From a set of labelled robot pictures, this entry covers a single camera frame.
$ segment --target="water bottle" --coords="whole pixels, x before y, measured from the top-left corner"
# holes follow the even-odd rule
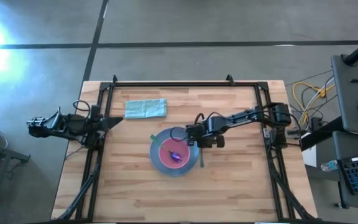
[[[336,160],[325,162],[320,167],[322,171],[329,172],[338,169],[338,162]]]

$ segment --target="wooden table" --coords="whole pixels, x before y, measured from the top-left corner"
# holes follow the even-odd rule
[[[283,81],[267,81],[272,101],[288,103]],[[100,82],[84,82],[81,100],[96,104]],[[115,87],[110,116],[124,116],[127,100],[166,98],[167,117],[124,120],[107,135],[95,222],[253,222],[275,221],[272,186],[259,123],[230,129],[224,148],[204,149],[183,177],[157,171],[149,160],[150,134],[192,123],[198,113],[223,115],[254,107],[253,88]],[[68,152],[78,149],[69,143]],[[290,188],[313,216],[316,208],[299,147],[283,150]],[[64,163],[52,218],[63,213],[78,193],[86,150]],[[280,194],[283,207],[285,200]],[[88,203],[84,206],[86,215]]]

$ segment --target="pink bowl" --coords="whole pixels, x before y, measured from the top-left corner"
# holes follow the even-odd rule
[[[171,168],[171,169],[177,169],[183,167],[190,158],[190,149],[186,144],[186,141],[174,141],[172,139],[167,139],[162,143],[167,149],[171,150],[171,152],[177,152],[182,158],[181,162],[175,162],[173,159],[171,159],[170,153],[160,146],[160,149],[158,151],[158,156],[160,157],[160,160],[164,166]]]

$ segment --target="concrete floor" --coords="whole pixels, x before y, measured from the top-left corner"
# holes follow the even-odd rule
[[[102,0],[0,0],[0,44],[92,43],[101,5]],[[358,40],[358,0],[110,0],[99,42],[234,40]],[[222,80],[231,74],[238,80],[291,83],[330,70],[330,56],[356,48],[99,49],[89,79],[110,80],[116,74],[119,80]],[[50,218],[67,141],[33,138],[25,121],[48,116],[58,106],[64,113],[74,111],[71,103],[78,98],[89,52],[0,50],[0,130],[10,149],[31,154],[1,186],[0,223]],[[321,86],[331,75],[307,82]],[[326,121],[336,118],[337,100],[321,112]],[[310,184],[320,218],[358,223],[357,208],[333,207],[339,200],[336,183],[310,179]]]

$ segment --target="blue towel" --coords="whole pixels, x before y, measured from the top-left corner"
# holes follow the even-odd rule
[[[152,118],[167,115],[167,100],[129,100],[125,103],[125,119]]]

